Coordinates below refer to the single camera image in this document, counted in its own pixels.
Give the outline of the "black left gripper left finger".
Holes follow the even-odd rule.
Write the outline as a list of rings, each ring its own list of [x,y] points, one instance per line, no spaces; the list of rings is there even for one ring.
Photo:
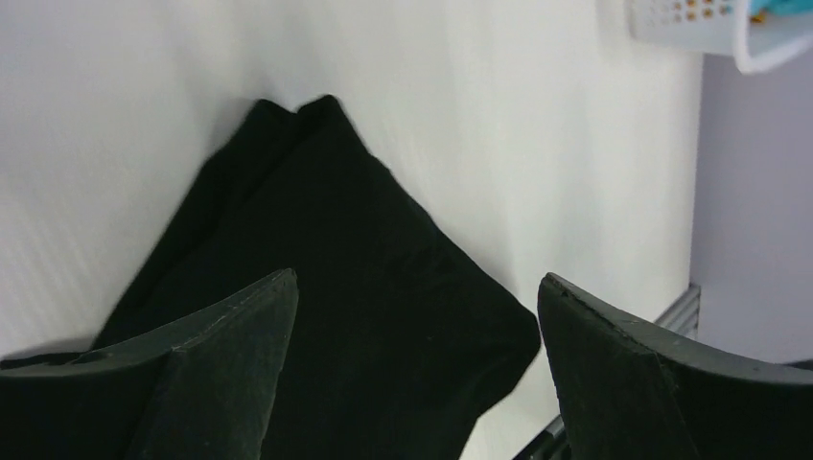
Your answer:
[[[297,310],[274,272],[70,360],[1,372],[5,459],[256,459]]]

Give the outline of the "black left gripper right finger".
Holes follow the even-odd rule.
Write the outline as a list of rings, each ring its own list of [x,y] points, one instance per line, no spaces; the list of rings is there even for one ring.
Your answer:
[[[808,459],[812,373],[727,353],[549,273],[538,313],[575,459]]]

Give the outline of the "black t shirt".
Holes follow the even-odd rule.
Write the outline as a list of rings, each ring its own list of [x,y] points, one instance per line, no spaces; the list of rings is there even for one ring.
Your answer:
[[[284,269],[297,310],[256,459],[457,459],[540,349],[534,315],[325,96],[294,112],[251,107],[84,353]],[[84,353],[12,359],[1,372]]]

